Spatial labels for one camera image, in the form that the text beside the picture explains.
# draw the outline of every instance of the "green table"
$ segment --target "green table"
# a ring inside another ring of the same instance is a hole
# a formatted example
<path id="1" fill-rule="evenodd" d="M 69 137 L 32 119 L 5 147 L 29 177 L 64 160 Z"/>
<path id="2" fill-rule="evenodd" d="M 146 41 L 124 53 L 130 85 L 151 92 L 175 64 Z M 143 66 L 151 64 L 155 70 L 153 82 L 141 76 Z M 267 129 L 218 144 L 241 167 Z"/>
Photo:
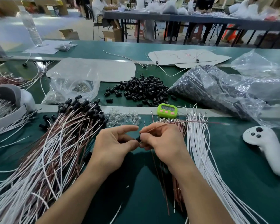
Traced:
<path id="1" fill-rule="evenodd" d="M 113 52 L 118 55 L 127 56 L 129 58 L 147 61 L 144 53 L 150 51 L 165 49 L 208 49 L 213 50 L 216 54 L 231 56 L 231 60 L 219 65 L 220 69 L 229 74 L 238 74 L 237 71 L 229 67 L 230 62 L 249 52 L 248 48 L 230 48 L 230 47 L 201 47 L 201 46 L 181 46 L 181 45 L 164 45 L 164 44 L 135 44 L 135 43 L 117 43 L 117 42 L 96 42 L 96 41 L 73 41 L 78 46 L 71 48 L 69 52 L 57 52 L 54 55 L 32 55 L 42 57 L 46 60 L 55 60 L 56 64 L 65 57 L 76 58 L 93 58 L 93 59 L 111 59 L 125 60 L 117 56 L 106 54 Z M 2 71 L 11 71 L 15 75 L 25 78 L 31 78 L 36 74 L 36 68 L 28 62 L 28 68 L 22 67 L 23 59 L 27 58 L 27 53 L 21 53 L 24 47 L 18 47 L 8 55 L 12 55 L 10 59 L 0 59 L 7 61 L 1 66 Z M 256 52 L 265 56 L 267 59 L 274 61 L 280 65 L 280 50 L 276 49 L 257 49 Z M 165 67 L 165 71 L 169 75 L 173 75 L 180 70 L 177 67 Z M 164 84 L 171 86 L 181 75 L 167 77 L 157 66 L 149 66 L 148 69 L 142 69 L 140 65 L 136 65 L 136 77 L 143 73 L 145 76 L 155 75 L 160 77 Z M 43 77 L 42 84 L 45 92 L 49 90 L 50 79 Z M 101 82 L 98 98 L 101 99 L 101 105 L 107 105 L 103 93 L 107 87 L 114 86 L 115 83 Z M 43 100 L 44 94 L 40 89 L 40 83 L 37 82 L 29 91 L 37 104 Z M 113 106 L 135 106 L 136 102 L 127 101 L 124 97 L 113 98 Z M 173 105 L 189 105 L 194 104 L 192 101 L 178 99 L 178 101 L 169 101 Z M 0 150 L 0 170 L 14 169 L 18 165 L 18 159 L 23 156 L 28 148 L 23 149 L 26 145 L 35 141 L 43 132 L 37 127 L 42 122 L 43 114 L 39 114 L 35 120 L 35 124 L 31 124 L 20 133 L 21 135 L 13 136 L 12 140 L 24 138 L 31 135 L 30 138 L 14 145 L 13 147 Z M 142 116 L 146 124 L 152 122 L 151 116 Z M 217 162 L 220 173 L 231 188 L 231 190 L 245 203 L 258 212 L 270 224 L 280 223 L 280 177 L 274 175 L 264 158 L 257 149 L 251 148 L 242 140 L 243 132 L 256 126 L 255 122 L 244 122 L 235 118 L 227 117 L 210 117 L 210 121 L 228 122 L 230 125 L 212 125 L 210 124 L 210 136 L 212 138 L 211 149 Z M 276 130 L 280 140 L 280 131 Z M 131 136 L 137 137 L 138 133 L 131 133 Z M 0 174 L 0 180 L 5 179 L 7 175 Z M 160 184 L 156 177 L 156 170 L 152 161 L 150 152 L 145 152 L 138 148 L 129 154 L 124 161 L 122 168 L 114 173 L 103 184 L 97 195 L 94 197 L 90 209 L 86 215 L 84 223 L 99 222 L 109 223 L 114 217 L 117 209 L 122 203 L 122 208 L 114 223 L 184 223 L 186 219 L 185 212 L 182 213 L 177 209 L 173 214 L 173 194 L 172 182 L 168 173 L 165 174 L 166 189 L 169 197 L 170 216 L 167 214 L 167 206 L 162 195 Z"/>

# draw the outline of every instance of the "person's left hand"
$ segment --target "person's left hand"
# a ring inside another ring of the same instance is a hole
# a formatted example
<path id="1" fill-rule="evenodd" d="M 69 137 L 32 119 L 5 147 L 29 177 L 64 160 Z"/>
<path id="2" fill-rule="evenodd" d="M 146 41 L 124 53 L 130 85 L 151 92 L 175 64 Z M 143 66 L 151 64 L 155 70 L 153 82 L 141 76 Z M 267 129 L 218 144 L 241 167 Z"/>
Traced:
<path id="1" fill-rule="evenodd" d="M 135 150 L 139 142 L 126 135 L 126 132 L 138 130 L 135 125 L 122 125 L 103 129 L 96 136 L 90 161 L 86 170 L 95 170 L 101 177 L 107 178 L 109 174 L 120 168 L 128 152 Z"/>

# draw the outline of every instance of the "gray table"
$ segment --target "gray table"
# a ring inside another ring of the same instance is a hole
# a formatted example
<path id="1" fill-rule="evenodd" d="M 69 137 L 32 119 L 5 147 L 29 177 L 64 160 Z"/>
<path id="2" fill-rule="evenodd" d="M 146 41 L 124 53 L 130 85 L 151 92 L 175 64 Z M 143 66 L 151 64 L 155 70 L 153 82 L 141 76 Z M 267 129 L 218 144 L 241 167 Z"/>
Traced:
<path id="1" fill-rule="evenodd" d="M 263 21 L 263 20 L 251 20 L 251 19 L 239 19 L 239 18 L 223 18 L 208 15 L 192 14 L 192 15 L 173 15 L 173 14 L 151 14 L 147 12 L 140 12 L 137 10 L 117 12 L 117 11 L 105 11 L 104 18 L 107 19 L 121 19 L 122 30 L 123 20 L 155 20 L 155 21 L 173 21 L 173 22 L 189 22 L 189 23 L 216 23 L 222 24 L 223 27 L 218 35 L 216 46 L 218 46 L 224 31 L 229 23 L 236 24 L 240 30 L 263 30 L 263 31 L 280 31 L 280 21 Z M 139 42 L 139 29 L 138 25 L 137 42 Z"/>

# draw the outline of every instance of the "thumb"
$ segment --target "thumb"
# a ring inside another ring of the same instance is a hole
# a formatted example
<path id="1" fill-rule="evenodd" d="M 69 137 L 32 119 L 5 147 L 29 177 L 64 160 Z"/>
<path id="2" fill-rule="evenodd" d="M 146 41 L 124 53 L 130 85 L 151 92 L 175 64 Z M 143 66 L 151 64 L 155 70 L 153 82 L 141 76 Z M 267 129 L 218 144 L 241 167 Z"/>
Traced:
<path id="1" fill-rule="evenodd" d="M 140 134 L 140 139 L 142 142 L 149 144 L 152 147 L 154 147 L 154 145 L 156 145 L 156 137 L 151 135 L 150 133 Z"/>
<path id="2" fill-rule="evenodd" d="M 123 149 L 126 151 L 126 153 L 128 153 L 138 148 L 140 144 L 136 140 L 130 140 L 126 143 L 123 143 L 122 145 L 123 145 Z"/>

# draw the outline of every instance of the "workbench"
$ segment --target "workbench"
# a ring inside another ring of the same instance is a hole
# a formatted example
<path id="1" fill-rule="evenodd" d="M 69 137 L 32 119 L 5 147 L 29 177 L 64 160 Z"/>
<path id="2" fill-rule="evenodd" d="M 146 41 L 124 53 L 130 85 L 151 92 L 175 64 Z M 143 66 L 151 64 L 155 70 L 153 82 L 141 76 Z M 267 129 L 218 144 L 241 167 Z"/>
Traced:
<path id="1" fill-rule="evenodd" d="M 57 52 L 53 55 L 32 55 L 32 60 L 45 59 L 55 60 L 50 65 L 52 67 L 59 60 L 65 57 L 76 58 L 93 58 L 93 59 L 108 59 L 113 61 L 129 61 L 118 56 L 113 56 L 104 53 L 103 50 L 117 55 L 127 56 L 131 59 L 149 63 L 144 53 L 148 54 L 151 51 L 157 50 L 176 50 L 176 49 L 208 49 L 213 50 L 216 54 L 231 56 L 232 58 L 218 67 L 229 73 L 238 74 L 237 71 L 230 68 L 230 62 L 243 53 L 249 52 L 248 48 L 229 48 L 229 47 L 200 47 L 200 46 L 182 46 L 182 45 L 163 45 L 163 44 L 136 44 L 136 43 L 118 43 L 118 42 L 96 42 L 96 41 L 73 41 L 73 44 L 78 44 L 71 48 L 69 52 Z M 15 75 L 25 78 L 31 78 L 36 74 L 36 67 L 31 61 L 28 62 L 28 67 L 22 67 L 23 60 L 27 59 L 27 53 L 20 51 L 24 46 L 18 47 L 9 52 L 10 58 L 0 58 L 0 61 L 5 61 L 5 64 L 0 66 L 1 72 L 10 71 Z M 280 50 L 258 49 L 257 53 L 265 56 L 267 59 L 274 61 L 280 65 Z M 177 67 L 165 67 L 169 75 L 173 75 L 180 71 Z M 168 78 L 160 68 L 150 66 L 147 70 L 142 69 L 140 65 L 136 65 L 136 77 L 141 73 L 145 76 L 155 75 L 163 80 L 164 84 L 171 86 L 181 75 Z M 49 90 L 49 81 L 47 77 L 42 78 L 42 84 L 45 92 Z M 98 98 L 101 99 L 100 105 L 102 109 L 109 110 L 110 107 L 104 107 L 106 104 L 103 93 L 106 87 L 112 87 L 115 83 L 101 82 Z M 40 104 L 44 94 L 40 89 L 40 83 L 37 82 L 29 91 L 32 93 L 37 104 Z M 136 102 L 127 101 L 124 97 L 112 97 L 120 112 L 128 112 L 138 110 L 142 117 L 142 123 L 139 128 L 153 122 L 150 115 L 151 108 L 136 108 Z M 193 101 L 185 101 L 178 98 L 177 101 L 169 103 L 173 105 L 184 106 L 193 105 Z M 56 106 L 42 105 L 41 112 L 50 112 L 53 115 L 56 112 Z M 209 121 L 218 121 L 229 123 L 229 125 L 209 124 L 211 137 L 210 148 L 217 162 L 220 174 L 225 183 L 230 189 L 244 201 L 248 206 L 254 209 L 261 215 L 269 224 L 280 224 L 280 177 L 276 176 L 270 169 L 265 157 L 255 147 L 251 147 L 244 143 L 242 139 L 243 132 L 253 126 L 258 125 L 256 122 L 246 122 L 227 117 L 223 113 L 216 113 L 209 109 L 201 109 L 201 112 L 208 113 Z M 13 145 L 0 149 L 0 170 L 15 169 L 19 165 L 19 159 L 29 151 L 29 145 L 37 138 L 43 135 L 43 131 L 38 128 L 40 123 L 43 123 L 42 116 L 45 113 L 38 113 L 33 123 L 24 127 L 21 133 L 12 136 L 8 142 L 3 142 L 2 145 L 10 144 L 30 136 L 29 138 Z M 279 140 L 280 130 L 274 129 Z M 0 136 L 0 140 L 9 136 L 12 132 Z M 129 135 L 136 138 L 138 132 L 132 132 Z M 160 174 L 159 165 L 157 165 L 158 173 Z M 8 174 L 0 173 L 0 180 L 4 180 Z M 86 214 L 83 223 L 106 223 L 108 224 L 114 217 L 119 206 L 122 208 L 114 220 L 114 224 L 119 223 L 184 223 L 186 213 L 176 206 L 176 212 L 173 213 L 173 190 L 171 175 L 164 173 L 164 181 L 169 199 L 170 215 L 168 216 L 166 200 L 163 197 L 160 183 L 157 178 L 156 169 L 153 164 L 153 158 L 150 151 L 144 151 L 140 148 L 132 153 L 129 153 L 124 160 L 123 166 L 112 174 L 107 181 L 99 189 L 90 208 Z"/>
<path id="2" fill-rule="evenodd" d="M 137 42 L 139 42 L 140 20 L 222 24 L 222 28 L 220 30 L 220 33 L 216 41 L 216 46 L 219 45 L 219 42 L 229 23 L 238 25 L 240 30 L 280 31 L 280 20 L 264 21 L 264 20 L 252 20 L 252 19 L 241 19 L 241 18 L 223 18 L 217 16 L 203 15 L 203 14 L 192 14 L 192 15 L 152 14 L 148 12 L 140 12 L 137 10 L 124 11 L 124 12 L 105 11 L 103 17 L 106 19 L 121 20 L 122 41 L 124 41 L 124 36 L 123 36 L 124 24 L 129 24 L 127 22 L 124 23 L 123 20 L 138 20 L 138 22 L 136 23 L 138 26 Z"/>

